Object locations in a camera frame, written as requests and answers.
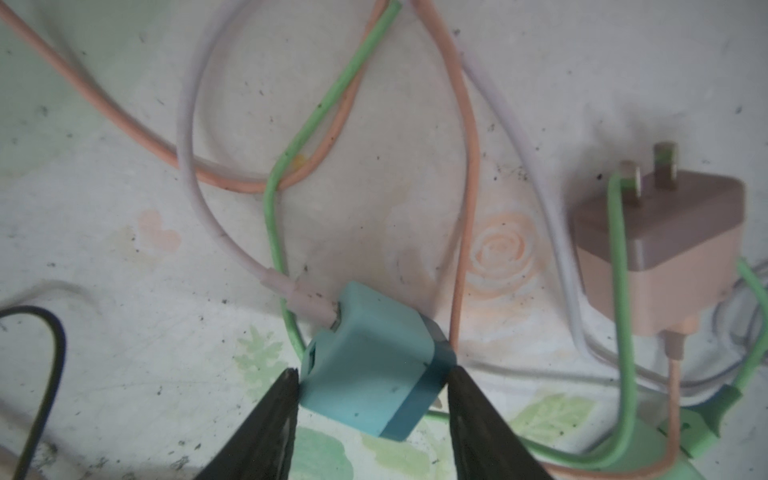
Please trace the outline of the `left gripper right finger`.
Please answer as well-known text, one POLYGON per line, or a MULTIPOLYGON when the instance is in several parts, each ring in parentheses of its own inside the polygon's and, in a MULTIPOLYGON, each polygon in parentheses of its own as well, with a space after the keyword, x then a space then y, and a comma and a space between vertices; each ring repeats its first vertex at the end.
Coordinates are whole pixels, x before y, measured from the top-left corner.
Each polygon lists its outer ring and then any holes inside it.
POLYGON ((453 368, 447 385, 450 435, 459 479, 550 477, 464 368, 453 368))

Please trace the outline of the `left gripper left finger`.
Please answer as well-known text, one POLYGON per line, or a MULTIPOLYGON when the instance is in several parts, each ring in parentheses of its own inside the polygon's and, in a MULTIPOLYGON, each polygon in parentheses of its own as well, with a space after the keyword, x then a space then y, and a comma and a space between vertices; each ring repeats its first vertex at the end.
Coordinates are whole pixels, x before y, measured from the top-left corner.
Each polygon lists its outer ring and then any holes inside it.
POLYGON ((285 369, 199 479, 289 477, 299 407, 299 372, 285 369))

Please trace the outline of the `teal charger with white cable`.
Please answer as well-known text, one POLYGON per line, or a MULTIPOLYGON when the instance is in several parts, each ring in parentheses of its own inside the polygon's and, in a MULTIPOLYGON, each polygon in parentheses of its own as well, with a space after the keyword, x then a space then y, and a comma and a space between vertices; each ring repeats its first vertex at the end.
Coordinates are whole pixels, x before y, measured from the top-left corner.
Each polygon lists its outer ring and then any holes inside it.
POLYGON ((456 365, 441 328, 359 282, 339 298, 340 317, 303 356, 300 405, 373 437, 402 442, 456 365))

